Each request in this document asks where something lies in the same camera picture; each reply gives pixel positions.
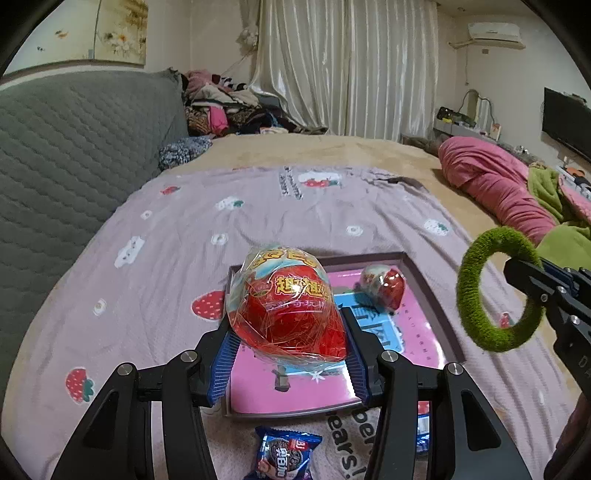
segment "gray quilted headboard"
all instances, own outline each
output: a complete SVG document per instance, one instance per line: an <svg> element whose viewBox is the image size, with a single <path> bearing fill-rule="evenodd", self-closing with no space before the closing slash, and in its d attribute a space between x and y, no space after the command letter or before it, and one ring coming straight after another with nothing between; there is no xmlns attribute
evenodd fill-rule
<svg viewBox="0 0 591 480"><path fill-rule="evenodd" d="M187 135L178 74L59 74L0 91L0 410L43 301Z"/></svg>

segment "green blanket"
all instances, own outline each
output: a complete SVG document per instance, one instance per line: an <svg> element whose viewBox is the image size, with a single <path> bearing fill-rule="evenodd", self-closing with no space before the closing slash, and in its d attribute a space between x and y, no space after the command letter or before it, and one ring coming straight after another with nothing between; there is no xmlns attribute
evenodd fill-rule
<svg viewBox="0 0 591 480"><path fill-rule="evenodd" d="M558 187L558 172L530 167L527 188L559 223L538 245L538 253L559 267L591 270L591 226L574 214Z"/></svg>

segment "television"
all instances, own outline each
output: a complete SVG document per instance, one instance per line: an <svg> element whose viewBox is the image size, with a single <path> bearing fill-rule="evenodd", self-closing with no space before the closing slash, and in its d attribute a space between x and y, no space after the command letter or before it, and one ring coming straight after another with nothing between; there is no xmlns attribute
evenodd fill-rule
<svg viewBox="0 0 591 480"><path fill-rule="evenodd" d="M579 100L545 88L542 131L591 162L591 109Z"/></svg>

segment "green plush ring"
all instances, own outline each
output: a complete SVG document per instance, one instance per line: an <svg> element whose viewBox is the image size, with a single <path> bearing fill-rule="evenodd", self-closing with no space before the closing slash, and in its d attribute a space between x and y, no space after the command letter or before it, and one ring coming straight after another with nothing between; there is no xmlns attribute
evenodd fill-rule
<svg viewBox="0 0 591 480"><path fill-rule="evenodd" d="M493 253L503 252L513 258L542 267L533 244L517 230L502 226L479 235L470 246L457 276L457 309L466 333L480 348L491 352L506 352L523 345L542 321L544 308L527 299L518 323L501 329L495 327L480 302L480 275Z"/></svg>

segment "clear plastic wrapper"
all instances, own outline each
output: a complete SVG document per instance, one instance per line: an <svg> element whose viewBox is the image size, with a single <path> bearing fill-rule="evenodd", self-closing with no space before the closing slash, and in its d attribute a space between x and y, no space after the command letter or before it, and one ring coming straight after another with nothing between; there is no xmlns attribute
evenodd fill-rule
<svg viewBox="0 0 591 480"><path fill-rule="evenodd" d="M406 287L404 276L388 265L368 265L361 272L361 289L392 311L398 310Z"/></svg>
<svg viewBox="0 0 591 480"><path fill-rule="evenodd" d="M307 370L346 356L346 335L326 272L297 248L252 250L226 299L230 324L262 359Z"/></svg>

